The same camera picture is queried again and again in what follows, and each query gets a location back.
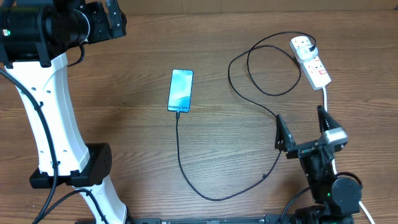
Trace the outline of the Samsung Galaxy smartphone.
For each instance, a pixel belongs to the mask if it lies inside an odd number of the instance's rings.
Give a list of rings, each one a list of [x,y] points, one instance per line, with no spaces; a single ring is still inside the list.
[[[172,70],[167,109],[173,112],[188,113],[190,111],[192,86],[192,70]]]

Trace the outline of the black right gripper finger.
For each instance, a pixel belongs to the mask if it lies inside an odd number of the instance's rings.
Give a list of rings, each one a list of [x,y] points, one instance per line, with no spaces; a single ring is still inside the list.
[[[276,136],[275,148],[279,151],[288,152],[295,146],[295,141],[292,133],[289,131],[282,116],[276,116]]]
[[[324,133],[327,130],[341,127],[340,123],[334,120],[322,105],[317,106],[317,112],[321,133]]]

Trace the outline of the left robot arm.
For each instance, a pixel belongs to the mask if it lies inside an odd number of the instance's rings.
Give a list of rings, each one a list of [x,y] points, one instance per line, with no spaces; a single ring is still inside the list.
[[[1,75],[21,96],[39,156],[29,182],[51,192],[71,186],[95,223],[130,223],[131,218],[110,178],[109,144],[87,144],[79,132],[67,51],[124,37],[126,24],[117,0],[1,2]]]

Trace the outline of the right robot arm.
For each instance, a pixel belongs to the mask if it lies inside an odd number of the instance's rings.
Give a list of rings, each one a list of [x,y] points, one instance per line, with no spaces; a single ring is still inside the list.
[[[281,115],[276,116],[275,148],[285,152],[287,159],[299,159],[307,177],[308,187],[295,195],[285,206],[277,223],[353,223],[359,212],[363,184],[351,172],[335,172],[333,160],[348,143],[345,129],[323,106],[317,107],[321,136],[314,141],[296,144]],[[287,215],[289,207],[310,191],[314,205]]]

